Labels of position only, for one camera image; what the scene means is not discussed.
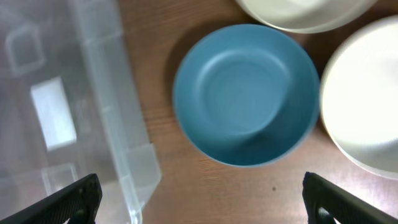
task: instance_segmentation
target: blue bowl rim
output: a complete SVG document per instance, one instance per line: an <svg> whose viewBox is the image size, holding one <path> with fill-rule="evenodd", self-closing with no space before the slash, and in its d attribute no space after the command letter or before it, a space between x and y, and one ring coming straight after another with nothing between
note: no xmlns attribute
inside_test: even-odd
<svg viewBox="0 0 398 224"><path fill-rule="evenodd" d="M284 38L285 40L287 40L288 42L290 42L296 49L298 52L300 52L303 57L305 57L305 60L308 60L308 66L310 67L310 70L312 71L312 74L314 76L314 87L315 87L315 101L314 101L314 105L313 105L313 113L311 115L311 119L308 122L307 128L306 130L302 133L300 139L292 146L290 147L290 149L288 149L286 152L282 153L280 156L273 158L269 161L265 161L262 162L260 164L253 164L253 165L236 165L236 164L230 164L227 162L223 162L220 161L218 159L215 159L211 156L209 156L207 153L203 152L200 147L198 147L195 142L192 141L192 139L190 138L190 136L187 134L185 126L182 122L180 122L179 119L179 114L178 114L178 101L177 101L177 85L178 85L178 81L179 76L180 76L180 70L182 68L182 65L184 65L187 61L187 58L190 54L192 54L192 52L198 48L201 44L203 44L204 42L206 42L209 38L211 38L214 35L218 35L219 32L224 32L224 30L226 29L232 29L235 27L255 27L255 28L260 28L260 29L265 29L268 30L269 32L273 32L277 35L279 35L281 38ZM315 124L318 120L319 117L319 86L320 86L320 81L319 81L319 77L318 77L318 72L312 62L312 59L310 58L310 56L308 55L308 53L296 42L294 41L291 37L287 36L286 34L275 30L273 28L270 27L266 27L266 26L262 26L262 25L257 25L257 24L236 24L236 25L231 25L231 26L226 26L226 27L222 27L218 30L215 30L213 32L210 32L209 34L207 34L206 36L204 36L202 39L200 39L195 45L193 45L191 47L191 49L185 54L183 60L181 61L180 65L178 66L178 70L176 72L176 76L174 78L174 84L173 84L173 95L172 95L172 104L173 104L173 109L174 109L174 113L176 116L176 119L178 121L178 125L180 126L180 128L182 129L182 133L183 135L190 141L191 144L193 144L201 153L203 153L206 157L212 159L213 161L219 162L221 164L224 165L228 165L228 166L233 166L233 167L242 167L242 168L250 168L250 167L260 167L260 166L264 166L264 165L269 165L269 164L273 164L275 162L277 162L278 160L282 159L283 157L287 156L288 154L290 154L292 151L294 151L296 148L299 147L299 145L301 145L301 143L304 142L305 138L312 132L312 130L315 127Z"/></svg>

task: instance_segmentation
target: transparent plastic container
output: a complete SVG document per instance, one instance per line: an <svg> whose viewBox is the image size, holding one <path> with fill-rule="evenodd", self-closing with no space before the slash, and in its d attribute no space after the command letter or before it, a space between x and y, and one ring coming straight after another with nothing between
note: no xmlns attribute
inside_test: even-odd
<svg viewBox="0 0 398 224"><path fill-rule="evenodd" d="M87 174L97 223L142 223L160 182L113 0L0 1L0 219Z"/></svg>

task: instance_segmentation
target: wooden surface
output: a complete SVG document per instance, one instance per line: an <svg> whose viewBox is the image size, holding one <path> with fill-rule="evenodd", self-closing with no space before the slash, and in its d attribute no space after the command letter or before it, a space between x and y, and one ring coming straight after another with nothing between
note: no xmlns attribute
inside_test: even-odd
<svg viewBox="0 0 398 224"><path fill-rule="evenodd" d="M360 169L333 145L318 122L286 158L260 168L218 164L182 134L172 109L176 69L192 45L231 24L256 23L233 0L119 0L127 48L151 141L163 172L144 210L144 223L306 223L301 192L306 171L316 172L398 217L398 181ZM354 31L398 12L398 1L379 1L359 19L333 31L288 34L318 71Z"/></svg>

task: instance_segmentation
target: wood grain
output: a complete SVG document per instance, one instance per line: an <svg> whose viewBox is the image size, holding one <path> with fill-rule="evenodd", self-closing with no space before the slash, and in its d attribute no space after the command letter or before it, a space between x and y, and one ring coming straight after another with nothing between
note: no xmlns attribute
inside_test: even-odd
<svg viewBox="0 0 398 224"><path fill-rule="evenodd" d="M257 23L233 0L119 0L126 44L162 181L144 210L144 223L306 223L302 179L316 172L398 217L398 182L360 169L337 149L318 122L286 158L240 169L216 163L195 149L175 119L175 72L195 42L231 24ZM397 14L398 1L379 1L355 21L321 34L288 34L322 74L331 54L354 31Z"/></svg>

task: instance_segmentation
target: brown tabletop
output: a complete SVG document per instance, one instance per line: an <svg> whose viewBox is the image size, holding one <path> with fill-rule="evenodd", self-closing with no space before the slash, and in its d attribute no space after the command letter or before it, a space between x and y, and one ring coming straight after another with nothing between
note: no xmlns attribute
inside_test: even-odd
<svg viewBox="0 0 398 224"><path fill-rule="evenodd" d="M306 223L302 179L316 172L398 217L398 181L372 175L349 161L318 122L311 135L280 161L258 168L219 164L195 149L175 119L171 94L177 67L195 42L224 26L257 23L233 0L119 0L127 49L141 106L163 177L146 205L153 223ZM379 1L355 21L321 34L291 34L319 74L354 31L398 14L398 1Z"/></svg>

